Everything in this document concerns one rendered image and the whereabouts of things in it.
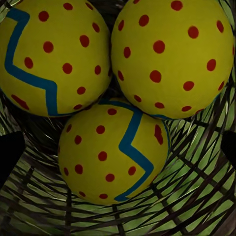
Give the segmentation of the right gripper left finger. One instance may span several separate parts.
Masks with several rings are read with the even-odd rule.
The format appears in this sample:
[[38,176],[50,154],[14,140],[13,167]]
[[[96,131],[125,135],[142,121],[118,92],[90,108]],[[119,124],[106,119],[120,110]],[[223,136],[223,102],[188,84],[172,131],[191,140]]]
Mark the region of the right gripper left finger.
[[25,143],[21,131],[0,135],[0,189],[24,153]]

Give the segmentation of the easter egg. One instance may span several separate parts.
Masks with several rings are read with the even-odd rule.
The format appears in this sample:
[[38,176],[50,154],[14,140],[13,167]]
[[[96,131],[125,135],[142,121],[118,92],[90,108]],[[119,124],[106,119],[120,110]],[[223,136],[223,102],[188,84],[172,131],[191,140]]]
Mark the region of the easter egg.
[[126,98],[106,97],[72,115],[58,144],[62,179],[97,205],[125,202],[147,189],[170,156],[166,121]]
[[234,36],[219,0],[127,0],[110,41],[124,97],[165,121],[215,102],[234,64]]
[[27,114],[74,115],[113,79],[110,41],[89,0],[21,0],[0,23],[0,90]]

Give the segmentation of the wicker basket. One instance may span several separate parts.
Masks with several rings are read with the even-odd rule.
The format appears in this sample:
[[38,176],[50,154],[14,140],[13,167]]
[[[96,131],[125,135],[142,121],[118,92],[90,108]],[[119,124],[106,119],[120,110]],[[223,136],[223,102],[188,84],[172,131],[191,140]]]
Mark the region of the wicker basket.
[[[2,7],[2,5],[5,5],[6,9],[11,10],[12,6],[19,3],[20,1],[10,5],[11,0],[0,0],[0,8]],[[97,8],[102,15],[106,15],[106,16],[116,19],[119,14],[119,13],[117,13],[117,11],[118,12],[121,11],[121,9],[127,3],[127,0],[89,0],[89,2],[95,8]],[[236,0],[225,0],[225,2],[232,11],[234,24],[236,27]],[[114,26],[115,22],[106,21],[106,24],[109,26]],[[236,30],[234,30],[233,27],[231,27],[231,28],[233,31],[233,36],[235,37]],[[111,33],[112,33],[112,30],[113,29],[109,28],[109,31]],[[235,50],[235,54],[234,54],[234,65],[235,65],[235,70],[236,70],[236,50]],[[125,98],[124,95],[122,94],[122,92],[120,91],[118,85],[117,85],[116,90],[111,89],[111,86],[113,85],[114,82],[115,82],[115,79],[113,78],[111,80],[105,94],[104,94],[104,98],[107,97],[108,92],[115,93],[115,95],[113,97],[121,97],[122,96],[123,98]],[[61,135],[62,130],[64,129],[64,126],[66,125],[66,123],[68,122],[68,119],[70,119],[70,117],[72,115],[66,116],[66,117],[52,118],[53,121],[60,128],[60,131],[58,131],[54,128],[54,126],[51,126],[51,124],[44,117],[35,116],[34,118],[30,118],[29,114],[27,114],[24,110],[18,108],[13,103],[11,103],[4,96],[2,91],[0,90],[0,107],[2,107],[2,109],[4,111],[4,115],[0,111],[0,123],[2,125],[3,131],[6,134],[9,134],[10,132],[21,131],[23,133],[24,139],[26,140],[25,145],[35,153],[35,155],[34,155],[33,153],[31,153],[27,149],[25,149],[24,153],[20,157],[20,159],[23,162],[25,162],[27,165],[29,165],[29,171],[27,172],[26,170],[24,170],[21,167],[19,167],[18,165],[16,165],[15,167],[20,171],[20,173],[13,170],[12,174],[14,174],[19,181],[13,179],[11,176],[8,177],[8,180],[13,183],[13,185],[15,186],[17,191],[11,189],[10,187],[6,186],[5,184],[2,187],[3,191],[11,194],[11,196],[13,197],[13,200],[10,200],[10,199],[4,197],[0,193],[0,202],[9,206],[8,210],[5,210],[0,207],[0,216],[3,217],[3,220],[0,219],[0,236],[54,236],[54,235],[40,229],[37,226],[50,227],[50,228],[56,228],[56,229],[62,230],[62,231],[64,231],[64,236],[71,236],[71,234],[81,232],[81,231],[104,232],[104,233],[109,233],[110,235],[108,235],[108,236],[126,236],[127,232],[132,232],[136,229],[139,229],[139,228],[151,225],[151,224],[155,224],[155,223],[157,223],[157,224],[153,228],[151,228],[149,231],[147,231],[145,234],[143,234],[142,236],[172,236],[173,234],[177,233],[178,231],[180,231],[183,236],[197,236],[198,234],[200,234],[202,231],[204,231],[207,227],[209,227],[212,223],[217,221],[222,216],[223,217],[221,218],[220,222],[218,222],[218,224],[212,230],[212,232],[209,234],[209,236],[236,236],[236,178],[234,179],[233,184],[229,190],[226,190],[223,187],[224,183],[226,183],[226,181],[230,178],[230,176],[233,174],[233,172],[236,169],[234,169],[233,164],[230,163],[230,160],[228,159],[228,157],[226,157],[226,155],[222,151],[221,147],[220,147],[219,151],[217,152],[217,154],[212,159],[210,159],[220,136],[223,136],[224,132],[226,132],[226,131],[228,131],[228,132],[231,131],[231,133],[232,132],[236,133],[236,118],[234,119],[230,130],[225,129],[228,115],[229,115],[229,110],[230,110],[234,100],[236,101],[236,93],[235,93],[234,97],[231,101],[231,104],[229,104],[231,89],[236,88],[236,83],[233,81],[232,71],[231,71],[230,77],[229,77],[228,82],[226,83],[225,87],[226,87],[226,91],[224,93],[222,101],[220,103],[220,95],[219,95],[214,102],[214,105],[213,105],[213,108],[212,108],[212,111],[211,111],[211,114],[209,116],[207,123],[205,123],[205,121],[202,122],[202,117],[203,117],[203,114],[205,111],[204,110],[204,111],[201,111],[200,120],[197,120],[197,114],[195,114],[193,117],[187,117],[187,118],[181,119],[178,122],[178,124],[175,126],[175,128],[172,130],[172,132],[170,133],[170,136],[172,136],[171,146],[170,146],[170,156],[169,156],[167,162],[165,163],[163,169],[161,170],[161,173],[164,172],[165,170],[171,168],[173,165],[175,165],[177,163],[177,160],[179,160],[179,159],[184,162],[183,166],[180,169],[176,170],[175,172],[171,173],[170,175],[168,175],[166,177],[163,176],[162,179],[160,181],[158,181],[157,183],[153,184],[153,182],[152,182],[147,189],[143,190],[141,193],[132,197],[131,199],[126,200],[125,202],[122,202],[119,204],[112,204],[109,206],[91,204],[86,201],[85,202],[72,201],[72,199],[76,199],[79,197],[77,195],[73,194],[72,191],[70,190],[70,188],[66,184],[58,184],[58,183],[51,180],[51,179],[55,179],[55,180],[64,181],[61,177],[61,172],[60,172],[60,168],[58,165],[58,163],[59,163],[58,162],[59,140],[56,139],[56,137],[54,137],[53,134],[42,124],[42,122],[38,119],[38,117],[40,117],[53,132],[55,132],[57,135]],[[227,103],[226,110],[225,110],[225,118],[224,118],[224,122],[222,124],[222,127],[219,128],[219,127],[217,127],[217,123],[219,121],[222,110],[225,106],[225,103]],[[42,126],[40,126],[37,122],[35,122],[34,119],[38,119],[38,121],[41,123]],[[184,126],[177,133],[175,133],[182,120],[185,120]],[[48,137],[51,140],[51,142],[46,140],[33,126],[29,125],[29,123],[31,121],[34,122],[34,124],[42,131],[42,133],[44,133],[46,135],[46,137]],[[169,130],[171,129],[173,122],[174,122],[174,120],[171,120],[171,121],[167,120],[166,121],[166,125],[168,125]],[[190,122],[190,126],[183,133],[187,122]],[[194,124],[196,124],[196,127],[192,130],[192,132],[190,134],[188,134]],[[45,145],[37,138],[37,136],[35,135],[33,130],[30,128],[30,126],[36,131],[36,133],[40,136],[40,138],[44,142],[46,142],[48,145]],[[192,140],[193,140],[199,126],[204,127],[205,129],[203,131],[203,134],[202,134],[197,146],[195,147],[194,151],[192,152],[192,154],[189,157],[191,159],[190,160],[186,159],[185,156],[192,145]],[[218,136],[212,142],[212,144],[208,147],[208,149],[206,149],[214,132],[218,132]],[[206,142],[205,142],[205,145],[204,145],[203,150],[201,152],[201,155],[200,155],[198,161],[195,164],[193,164],[191,161],[192,161],[198,147],[202,144],[202,142],[205,139],[206,139]],[[183,154],[180,155],[180,152],[188,143],[189,143],[188,148],[184,151]],[[198,168],[198,165],[213,144],[214,144],[214,146],[213,146],[212,152],[210,154],[208,163],[201,170],[200,168]],[[218,154],[219,154],[219,157],[217,159],[217,162],[215,164],[213,171],[209,175],[207,175],[205,173],[206,169],[209,167],[209,165],[212,163],[212,161],[216,158],[216,156]],[[167,167],[168,164],[170,164],[170,162],[176,156],[178,157],[176,162],[173,165]],[[228,162],[229,162],[229,166],[226,171],[226,174],[220,180],[220,182],[216,182],[213,178]],[[172,181],[174,179],[174,177],[178,174],[178,172],[186,165],[188,165],[190,167],[189,172],[187,172],[186,174],[177,178],[176,180]],[[33,176],[32,173],[35,170],[39,170],[44,175],[49,177],[47,179],[50,180],[52,183],[43,182],[42,180]],[[184,187],[188,184],[188,183],[186,183],[180,187],[180,185],[194,171],[196,173],[198,173],[198,176],[195,179],[188,182],[191,184],[185,189],[185,191],[178,197],[178,199],[176,201],[174,201],[172,204],[168,204],[167,199],[173,193],[177,192],[182,187]],[[175,173],[175,175],[170,179],[170,181],[163,188],[158,190],[157,186],[159,185],[159,183],[166,180],[168,177],[170,177],[174,173]],[[38,183],[45,185],[46,187],[48,187],[52,191],[45,190],[41,186],[37,185],[35,183],[36,181],[31,180],[30,177],[33,177],[34,179],[37,180]],[[196,189],[194,189],[191,192],[189,192],[188,194],[186,194],[186,192],[194,185],[194,183],[197,182],[197,180],[200,177],[204,178],[203,183],[200,186],[198,186]],[[173,185],[174,183],[176,183],[180,179],[181,179],[181,181],[177,184],[177,186],[169,194],[162,196],[161,193],[163,191],[165,191],[168,187],[170,187],[171,185]],[[28,183],[35,186],[36,188],[28,187],[27,186]],[[211,193],[209,193],[209,194],[205,195],[204,197],[197,200],[198,196],[202,193],[202,191],[207,187],[208,184],[211,184],[214,187],[214,189],[211,191]],[[67,191],[67,193],[59,192],[58,190],[54,189],[51,186],[63,188],[64,190]],[[33,191],[33,189],[42,190],[42,191],[48,193],[49,195],[53,196],[53,198],[44,197],[44,196],[38,194],[37,192]],[[140,196],[141,194],[143,194],[149,190],[153,190],[154,193],[151,194],[150,196],[134,200],[134,198]],[[24,191],[27,191],[30,194],[24,194]],[[215,193],[217,191],[222,193],[223,197],[202,210],[202,208],[209,202],[209,200],[215,195]],[[67,200],[59,199],[58,197],[53,195],[51,192],[61,194],[65,197],[67,197]],[[178,204],[179,202],[184,200],[186,197],[188,197],[192,193],[193,193],[193,195],[186,201],[186,203],[179,210],[174,211],[172,209],[176,204]],[[31,199],[25,197],[25,195],[37,197],[38,199],[45,202],[46,204],[37,204],[34,201],[32,201]],[[146,205],[141,206],[141,204],[143,204],[144,202],[150,200],[151,198],[153,198],[155,196],[158,197],[157,201],[155,201],[154,203],[151,203],[151,204],[146,204]],[[140,200],[140,199],[144,199],[144,200],[141,201],[140,203],[138,203],[137,205],[135,205],[134,207],[122,209],[122,210],[118,210],[118,208],[117,208],[117,206],[120,207],[124,204],[128,204],[128,203]],[[228,199],[233,202],[232,207],[225,210],[224,212],[217,215],[216,217],[208,220],[215,213],[215,211],[221,206],[221,204],[224,203]],[[20,200],[25,201],[26,204],[30,204],[30,205],[38,207],[42,210],[45,210],[47,213],[33,212],[33,211],[29,210],[28,208],[20,205],[20,202],[19,202]],[[51,202],[50,200],[64,202],[67,204],[67,206],[58,206],[55,203]],[[149,209],[151,209],[152,207],[154,207],[158,203],[162,203],[162,205],[164,207],[162,210],[145,213],[146,211],[148,211]],[[72,207],[72,205],[81,205],[81,204],[101,206],[103,208],[112,208],[113,212],[100,214],[100,213],[95,213],[95,212],[91,212],[88,210],[83,210],[83,209],[78,209],[78,208]],[[196,210],[196,212],[193,214],[192,217],[185,220],[184,222],[180,221],[180,219],[178,218],[179,215],[183,214],[184,212],[190,210],[191,208],[193,208],[199,204],[201,204],[200,207]],[[66,215],[54,214],[53,212],[46,209],[46,207],[56,209],[56,210],[61,210],[61,211],[65,212]],[[120,215],[123,215],[123,214],[127,213],[128,211],[135,210],[135,209],[142,208],[142,207],[147,207],[147,208],[145,208],[144,210],[142,210],[141,212],[139,212],[138,214],[136,214],[134,216],[120,218]],[[15,211],[23,213],[24,215],[36,220],[40,224],[37,224],[37,223],[33,224],[33,223],[27,222],[26,220],[14,215]],[[153,218],[157,217],[158,215],[162,214],[165,211],[167,211],[169,215],[166,216],[164,219],[144,225],[146,222],[152,220]],[[93,216],[86,217],[86,218],[74,217],[74,216],[72,216],[72,212],[91,214]],[[150,217],[148,220],[146,220],[145,222],[143,222],[138,227],[131,229],[131,230],[127,230],[127,231],[124,230],[123,224],[126,224],[129,221],[132,221],[132,220],[135,220],[138,218],[142,218],[142,217],[145,217],[145,216],[148,216],[151,214],[154,214],[154,215],[152,217]],[[202,217],[205,214],[206,214],[206,216],[195,227],[195,229],[188,232],[188,230],[186,229],[186,226],[193,223],[194,221],[196,221],[197,219],[199,219],[200,217]],[[45,219],[43,217],[49,217],[49,218],[53,218],[53,219],[63,220],[63,221],[65,221],[65,225],[55,225],[54,223],[48,221],[47,219]],[[95,220],[96,218],[102,218],[102,217],[115,217],[115,219],[108,221],[108,222]],[[36,228],[48,235],[24,233],[21,230],[15,228],[14,226],[9,224],[12,218],[15,220],[18,220],[21,224],[29,225],[29,226]],[[159,232],[149,233],[149,232],[153,231],[154,229],[167,223],[170,220],[173,220],[175,222],[176,226],[174,228],[159,231]],[[91,226],[84,227],[84,228],[77,227],[77,226],[71,226],[71,224],[75,223],[75,222],[92,222],[92,223],[98,223],[98,224],[91,225]],[[97,230],[97,228],[103,228],[103,227],[109,227],[109,226],[117,227],[119,230],[119,233]]]

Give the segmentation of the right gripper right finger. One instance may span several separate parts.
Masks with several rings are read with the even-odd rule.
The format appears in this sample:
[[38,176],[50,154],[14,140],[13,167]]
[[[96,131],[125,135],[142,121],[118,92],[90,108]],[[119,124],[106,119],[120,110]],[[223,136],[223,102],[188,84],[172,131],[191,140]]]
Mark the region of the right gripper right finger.
[[236,133],[231,131],[224,132],[220,148],[236,169]]

